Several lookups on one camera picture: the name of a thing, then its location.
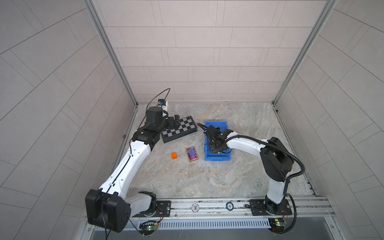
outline blue plastic bin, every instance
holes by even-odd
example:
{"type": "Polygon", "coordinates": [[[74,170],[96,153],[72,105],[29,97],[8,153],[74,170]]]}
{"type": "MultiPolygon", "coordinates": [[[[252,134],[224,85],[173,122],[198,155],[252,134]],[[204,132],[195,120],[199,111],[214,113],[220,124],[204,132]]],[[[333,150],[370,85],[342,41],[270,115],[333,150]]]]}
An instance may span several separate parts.
{"type": "MultiPolygon", "coordinates": [[[[224,131],[225,129],[228,129],[228,122],[227,121],[205,121],[204,125],[209,127],[210,125],[214,126],[215,128],[219,127],[220,131],[224,131]]],[[[229,161],[231,160],[231,153],[211,153],[211,150],[208,146],[208,138],[205,137],[205,144],[204,144],[204,152],[205,152],[205,160],[206,161],[229,161]]]]}

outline chessboard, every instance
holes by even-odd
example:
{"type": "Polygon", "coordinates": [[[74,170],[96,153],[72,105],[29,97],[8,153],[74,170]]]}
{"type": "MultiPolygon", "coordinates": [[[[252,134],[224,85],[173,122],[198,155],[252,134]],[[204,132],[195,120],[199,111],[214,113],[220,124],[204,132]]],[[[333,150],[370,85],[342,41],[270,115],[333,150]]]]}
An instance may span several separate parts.
{"type": "Polygon", "coordinates": [[[167,129],[161,133],[163,142],[169,142],[175,140],[179,137],[184,137],[185,135],[197,132],[197,127],[195,121],[193,121],[192,116],[180,119],[180,127],[177,130],[167,129]]]}

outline beige tile wall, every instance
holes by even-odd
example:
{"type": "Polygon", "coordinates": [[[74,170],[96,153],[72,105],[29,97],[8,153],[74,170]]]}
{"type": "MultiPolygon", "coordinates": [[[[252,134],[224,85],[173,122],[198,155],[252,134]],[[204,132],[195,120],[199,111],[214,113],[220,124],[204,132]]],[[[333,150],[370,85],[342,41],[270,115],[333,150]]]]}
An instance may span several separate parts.
{"type": "Polygon", "coordinates": [[[139,102],[272,101],[325,1],[93,0],[139,102]]]}
{"type": "Polygon", "coordinates": [[[81,0],[0,1],[0,238],[74,238],[133,107],[81,0]]]}
{"type": "Polygon", "coordinates": [[[384,239],[384,1],[339,0],[277,108],[348,238],[384,239]]]}

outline tile wall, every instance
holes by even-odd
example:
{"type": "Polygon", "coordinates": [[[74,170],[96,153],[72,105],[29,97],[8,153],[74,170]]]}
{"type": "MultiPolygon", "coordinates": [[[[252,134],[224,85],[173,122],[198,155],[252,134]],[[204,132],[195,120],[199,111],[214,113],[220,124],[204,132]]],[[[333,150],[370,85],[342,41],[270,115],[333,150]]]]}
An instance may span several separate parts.
{"type": "Polygon", "coordinates": [[[143,103],[274,100],[325,2],[93,0],[143,103]]]}
{"type": "Polygon", "coordinates": [[[0,238],[69,240],[132,110],[81,0],[1,1],[0,238]]]}
{"type": "Polygon", "coordinates": [[[349,239],[384,239],[384,1],[339,0],[277,108],[349,239]]]}

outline black mounting plate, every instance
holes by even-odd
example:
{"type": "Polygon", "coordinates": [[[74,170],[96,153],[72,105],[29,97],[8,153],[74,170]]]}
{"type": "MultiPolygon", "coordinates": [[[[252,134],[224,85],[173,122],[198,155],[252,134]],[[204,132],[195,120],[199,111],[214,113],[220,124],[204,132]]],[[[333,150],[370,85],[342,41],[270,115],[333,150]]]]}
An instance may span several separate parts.
{"type": "MultiPolygon", "coordinates": [[[[160,216],[169,217],[170,216],[170,201],[157,201],[156,208],[160,208],[161,210],[163,210],[164,215],[162,213],[160,215],[158,211],[155,211],[155,214],[150,217],[160,217],[160,216]]],[[[133,217],[149,217],[149,216],[145,216],[144,213],[141,212],[134,215],[133,217]]]]}
{"type": "MultiPolygon", "coordinates": [[[[251,206],[252,216],[270,215],[266,210],[258,210],[265,208],[264,199],[251,199],[249,200],[249,205],[251,206]]],[[[284,199],[279,205],[280,208],[278,212],[281,212],[279,215],[283,214],[282,210],[284,210],[287,215],[292,215],[291,207],[288,208],[287,206],[289,206],[289,202],[284,199]]]]}

